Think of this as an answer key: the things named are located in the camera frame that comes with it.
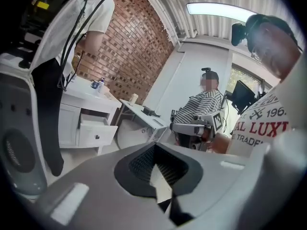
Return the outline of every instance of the graphic t-shirt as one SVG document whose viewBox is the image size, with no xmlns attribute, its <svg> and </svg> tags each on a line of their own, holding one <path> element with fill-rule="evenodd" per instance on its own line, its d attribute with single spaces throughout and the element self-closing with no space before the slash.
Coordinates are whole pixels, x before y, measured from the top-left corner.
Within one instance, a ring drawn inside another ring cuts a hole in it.
<svg viewBox="0 0 307 230">
<path fill-rule="evenodd" d="M 222 95 L 218 90 L 203 91 L 190 97 L 188 103 L 180 108 L 174 123 L 190 124 L 195 115 L 206 115 L 220 109 Z"/>
<path fill-rule="evenodd" d="M 271 142 L 278 134 L 291 128 L 287 114 L 274 94 L 278 85 L 250 106 L 238 119 L 228 154 L 249 157 L 253 148 Z"/>
</svg>

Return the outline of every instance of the bottle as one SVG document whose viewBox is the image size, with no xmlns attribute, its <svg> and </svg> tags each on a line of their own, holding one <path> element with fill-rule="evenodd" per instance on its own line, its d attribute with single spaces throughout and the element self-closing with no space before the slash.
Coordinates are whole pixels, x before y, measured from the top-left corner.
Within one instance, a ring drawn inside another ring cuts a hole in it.
<svg viewBox="0 0 307 230">
<path fill-rule="evenodd" d="M 99 86 L 98 86 L 98 92 L 99 92 L 99 93 L 102 93 L 102 92 L 103 92 L 103 86 L 104 86 L 104 84 L 105 84 L 104 80 L 105 80 L 105 79 L 102 78 L 102 79 L 99 81 Z"/>
</svg>

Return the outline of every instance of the white wall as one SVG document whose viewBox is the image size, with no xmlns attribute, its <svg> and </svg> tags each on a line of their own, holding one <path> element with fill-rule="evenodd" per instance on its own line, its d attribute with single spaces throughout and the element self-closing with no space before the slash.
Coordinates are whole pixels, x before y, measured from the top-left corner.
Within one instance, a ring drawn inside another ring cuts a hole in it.
<svg viewBox="0 0 307 230">
<path fill-rule="evenodd" d="M 256 61 L 244 55 L 233 53 L 233 63 L 256 74 L 260 78 L 264 79 L 272 87 L 277 85 L 280 81 L 278 78 L 273 76 L 268 70 L 266 70 L 266 68 L 263 65 L 257 63 Z"/>
<path fill-rule="evenodd" d="M 183 107 L 190 96 L 201 92 L 201 68 L 210 67 L 217 72 L 221 93 L 225 92 L 230 76 L 232 51 L 228 49 L 184 43 L 180 52 L 175 49 L 171 54 L 143 103 L 154 109 L 166 122 L 169 122 L 173 109 Z"/>
</svg>

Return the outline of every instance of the white shirt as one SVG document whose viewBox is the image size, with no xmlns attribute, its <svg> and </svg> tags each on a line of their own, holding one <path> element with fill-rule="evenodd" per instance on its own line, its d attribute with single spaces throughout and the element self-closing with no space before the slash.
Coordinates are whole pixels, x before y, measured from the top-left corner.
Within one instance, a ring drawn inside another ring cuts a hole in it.
<svg viewBox="0 0 307 230">
<path fill-rule="evenodd" d="M 228 154 L 249 157 L 256 145 L 270 143 L 276 135 L 291 128 L 286 112 L 274 94 L 278 87 L 271 89 L 238 119 Z"/>
<path fill-rule="evenodd" d="M 191 96 L 188 103 L 180 108 L 174 123 L 190 124 L 195 115 L 206 115 L 216 112 L 221 107 L 222 95 L 218 90 L 203 91 Z"/>
<path fill-rule="evenodd" d="M 80 27 L 82 26 L 83 22 L 93 12 L 94 8 L 97 6 L 97 4 L 100 1 L 101 0 L 88 0 L 86 7 L 85 7 L 85 11 L 84 11 L 84 16 L 81 17 L 81 19 L 80 19 L 80 21 L 79 21 L 79 23 L 76 27 L 76 30 L 74 31 L 72 39 L 78 33 L 78 31 L 79 31 Z M 96 31 L 96 32 L 105 33 L 107 28 L 109 27 L 111 17 L 112 17 L 113 11 L 114 11 L 114 7 L 115 7 L 115 4 L 114 4 L 113 0 L 105 0 L 100 5 L 100 7 L 97 9 L 97 11 L 93 14 L 91 19 L 87 23 L 87 25 L 83 28 L 80 36 L 87 33 L 88 31 Z M 66 50 L 68 50 L 68 47 L 71 44 L 72 39 L 69 41 Z M 64 71 L 63 71 L 63 75 L 64 75 L 65 78 L 67 78 L 67 76 L 73 71 L 73 67 L 72 67 L 71 62 L 72 62 L 72 59 L 73 59 L 73 56 L 74 56 L 75 47 L 76 47 L 76 43 L 73 44 L 71 51 L 68 54 L 67 62 L 66 62 L 66 65 L 65 65 L 65 68 L 64 68 Z M 61 62 L 61 57 L 62 57 L 62 51 L 58 56 L 56 56 L 56 60 L 59 64 Z"/>
</svg>

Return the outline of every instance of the floor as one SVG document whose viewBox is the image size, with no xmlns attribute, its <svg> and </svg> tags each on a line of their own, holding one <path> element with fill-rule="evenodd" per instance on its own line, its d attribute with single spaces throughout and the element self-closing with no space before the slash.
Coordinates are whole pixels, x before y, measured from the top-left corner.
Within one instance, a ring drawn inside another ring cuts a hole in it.
<svg viewBox="0 0 307 230">
<path fill-rule="evenodd" d="M 102 155 L 119 150 L 118 145 L 113 139 L 112 143 L 108 146 L 102 148 Z M 84 161 L 97 156 L 97 151 L 95 148 L 85 148 L 85 149 L 62 149 L 62 158 L 64 159 L 64 167 L 60 176 L 55 177 L 51 174 L 50 169 L 47 168 L 47 182 L 48 185 L 54 183 L 57 179 L 67 174 L 72 169 L 76 168 L 78 165 Z"/>
</svg>

